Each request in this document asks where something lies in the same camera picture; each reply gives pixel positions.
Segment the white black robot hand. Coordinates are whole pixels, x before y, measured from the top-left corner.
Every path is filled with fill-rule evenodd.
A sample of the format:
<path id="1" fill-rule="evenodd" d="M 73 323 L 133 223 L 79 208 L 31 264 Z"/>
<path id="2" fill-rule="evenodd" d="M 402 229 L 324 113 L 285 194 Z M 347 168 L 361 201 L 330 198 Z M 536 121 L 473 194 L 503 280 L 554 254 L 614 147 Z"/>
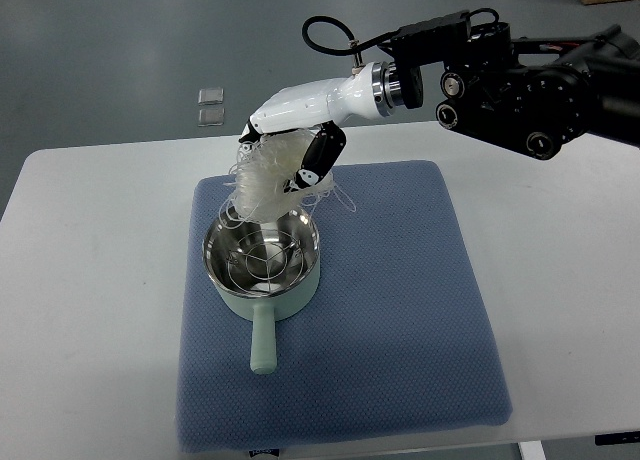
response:
<path id="1" fill-rule="evenodd" d="M 242 143 L 316 127 L 298 170 L 286 181 L 286 193 L 306 190 L 330 172 L 346 145 L 340 125 L 351 116 L 376 120 L 403 104 L 394 64 L 371 62 L 348 78 L 314 81 L 280 90 L 250 115 Z"/>

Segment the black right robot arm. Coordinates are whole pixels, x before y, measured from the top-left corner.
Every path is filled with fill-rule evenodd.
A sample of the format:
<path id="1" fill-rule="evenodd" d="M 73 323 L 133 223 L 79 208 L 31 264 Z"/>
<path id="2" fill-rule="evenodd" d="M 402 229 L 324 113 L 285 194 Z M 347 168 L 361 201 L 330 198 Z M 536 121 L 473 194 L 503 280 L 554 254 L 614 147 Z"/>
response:
<path id="1" fill-rule="evenodd" d="M 518 38 L 499 18 L 460 11 L 387 33 L 390 97 L 423 103 L 421 67 L 440 63 L 448 130 L 538 160 L 592 133 L 639 144 L 639 43 L 617 24 L 589 36 Z"/>

